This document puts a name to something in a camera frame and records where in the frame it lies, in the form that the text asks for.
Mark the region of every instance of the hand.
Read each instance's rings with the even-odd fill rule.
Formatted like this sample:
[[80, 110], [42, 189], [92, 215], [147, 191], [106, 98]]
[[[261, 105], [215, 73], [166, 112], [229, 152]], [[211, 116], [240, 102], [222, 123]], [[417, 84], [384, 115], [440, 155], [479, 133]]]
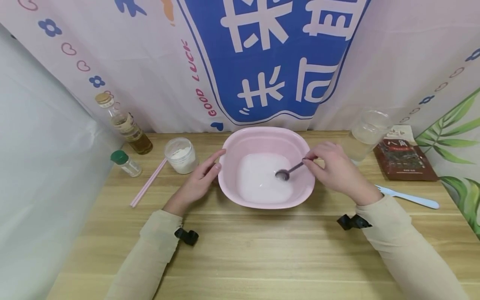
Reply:
[[[380, 191], [371, 184], [343, 152], [340, 145], [322, 142], [312, 148], [303, 160], [304, 165], [327, 188], [344, 193], [357, 205], [368, 205], [383, 198]], [[325, 167], [313, 162], [321, 158]]]
[[184, 184], [168, 200], [163, 210], [177, 216], [183, 216], [193, 202], [205, 196], [222, 168], [221, 164], [215, 163], [215, 161], [226, 152], [226, 149], [218, 150], [206, 161], [199, 164]]

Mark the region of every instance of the white powder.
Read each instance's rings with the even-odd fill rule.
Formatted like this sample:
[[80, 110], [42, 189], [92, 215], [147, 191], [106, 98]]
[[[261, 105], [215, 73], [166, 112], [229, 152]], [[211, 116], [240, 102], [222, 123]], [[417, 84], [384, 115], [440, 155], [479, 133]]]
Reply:
[[178, 149], [177, 151], [175, 151], [171, 158], [173, 159], [179, 159], [179, 158], [182, 158], [184, 157], [185, 155], [188, 154], [188, 152], [190, 151], [190, 147], [185, 147], [183, 149]]
[[176, 150], [171, 156], [168, 162], [172, 165], [172, 167], [180, 174], [188, 174], [193, 172], [193, 170], [198, 165], [198, 159], [195, 155], [195, 150], [192, 149], [190, 152], [190, 147], [185, 147], [182, 149]]
[[273, 204], [287, 201], [293, 194], [291, 182], [275, 177], [280, 169], [289, 169], [288, 159], [273, 153], [256, 153], [239, 163], [237, 188], [248, 202]]

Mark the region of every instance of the green bottle cap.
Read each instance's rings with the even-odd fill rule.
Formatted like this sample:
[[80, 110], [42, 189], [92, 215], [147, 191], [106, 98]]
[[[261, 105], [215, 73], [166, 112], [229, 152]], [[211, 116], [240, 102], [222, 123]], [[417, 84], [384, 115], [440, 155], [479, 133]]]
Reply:
[[110, 155], [110, 160], [116, 163], [117, 165], [123, 165], [128, 161], [128, 155], [122, 150], [117, 150], [112, 155]]

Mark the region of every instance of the pink chopstick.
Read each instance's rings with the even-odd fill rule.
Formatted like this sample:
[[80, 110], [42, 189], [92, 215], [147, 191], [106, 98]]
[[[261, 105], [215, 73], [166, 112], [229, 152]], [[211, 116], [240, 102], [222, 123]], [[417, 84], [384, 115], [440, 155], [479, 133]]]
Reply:
[[147, 181], [147, 183], [144, 185], [144, 187], [142, 187], [142, 189], [138, 192], [137, 196], [134, 198], [134, 200], [132, 201], [132, 203], [130, 203], [130, 206], [131, 207], [135, 207], [137, 206], [137, 204], [140, 202], [140, 199], [144, 196], [145, 192], [148, 190], [148, 188], [150, 187], [150, 185], [152, 184], [152, 182], [155, 180], [155, 178], [158, 176], [158, 174], [160, 173], [160, 171], [162, 170], [163, 166], [165, 165], [165, 163], [167, 162], [167, 159], [164, 158], [163, 161], [160, 163], [160, 165], [158, 166], [158, 168], [156, 168], [155, 172], [153, 172], [152, 176], [150, 177], [150, 179]]

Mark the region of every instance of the green leaf pattern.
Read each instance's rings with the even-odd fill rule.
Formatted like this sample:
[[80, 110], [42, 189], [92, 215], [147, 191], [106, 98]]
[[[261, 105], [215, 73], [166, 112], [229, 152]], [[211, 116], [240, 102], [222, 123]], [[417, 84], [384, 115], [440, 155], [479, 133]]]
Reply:
[[[462, 121], [462, 118], [469, 112], [477, 96], [480, 97], [480, 88], [415, 139], [420, 147], [426, 147], [424, 153], [433, 149], [446, 161], [455, 164], [475, 165], [474, 162], [456, 156], [451, 152], [451, 149], [472, 147], [480, 144], [479, 141], [457, 138], [461, 134], [480, 127], [480, 118], [467, 122]], [[443, 176], [440, 179], [447, 187], [458, 209], [480, 239], [480, 183], [473, 179], [452, 176]]]
[[420, 147], [426, 147], [424, 153], [429, 152], [431, 149], [435, 150], [445, 160], [456, 164], [474, 164], [471, 161], [462, 159], [445, 149], [445, 147], [464, 148], [477, 145], [477, 141], [469, 141], [456, 138], [445, 138], [455, 135], [460, 135], [469, 132], [477, 127], [480, 127], [480, 118], [465, 124], [457, 126], [461, 119], [468, 113], [468, 110], [475, 102], [475, 98], [480, 92], [480, 89], [475, 91], [465, 100], [460, 102], [451, 111], [447, 112], [437, 122], [425, 130], [422, 134], [415, 139]]
[[450, 186], [457, 195], [452, 198], [457, 199], [456, 203], [467, 220], [470, 227], [477, 236], [480, 237], [479, 207], [480, 207], [480, 183], [475, 180], [464, 178], [467, 182], [451, 176], [440, 177], [442, 182]]

